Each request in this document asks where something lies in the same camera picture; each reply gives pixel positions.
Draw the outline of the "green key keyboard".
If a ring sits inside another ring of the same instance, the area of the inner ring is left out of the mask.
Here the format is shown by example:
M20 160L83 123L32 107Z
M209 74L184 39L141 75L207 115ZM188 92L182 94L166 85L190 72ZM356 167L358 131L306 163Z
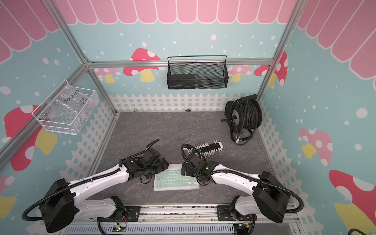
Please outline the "green key keyboard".
M196 178L181 175L183 164L170 164L167 170L155 175L154 191L198 190Z

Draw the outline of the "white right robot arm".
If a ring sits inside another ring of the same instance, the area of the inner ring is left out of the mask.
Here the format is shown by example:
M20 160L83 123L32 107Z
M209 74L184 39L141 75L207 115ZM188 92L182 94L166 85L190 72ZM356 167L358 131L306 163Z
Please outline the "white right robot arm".
M186 173L206 186L213 182L226 185L246 193L236 195L225 209L234 220L261 213L269 220L282 223L287 213L298 213L304 208L301 197L285 188L271 173L249 174L236 171L224 165L206 161L200 152L186 147L182 150Z

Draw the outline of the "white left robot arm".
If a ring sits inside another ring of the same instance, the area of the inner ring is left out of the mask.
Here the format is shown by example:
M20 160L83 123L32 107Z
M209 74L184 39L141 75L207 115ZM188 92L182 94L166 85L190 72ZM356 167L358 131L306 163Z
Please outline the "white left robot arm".
M166 159L155 149L149 148L135 156L120 159L116 166L108 170L81 180L57 180L44 198L25 209L22 220L42 220L48 233L58 232L79 219L105 218L119 222L128 216L119 197L102 200L89 200L89 197L133 179L151 180L152 176L168 167Z

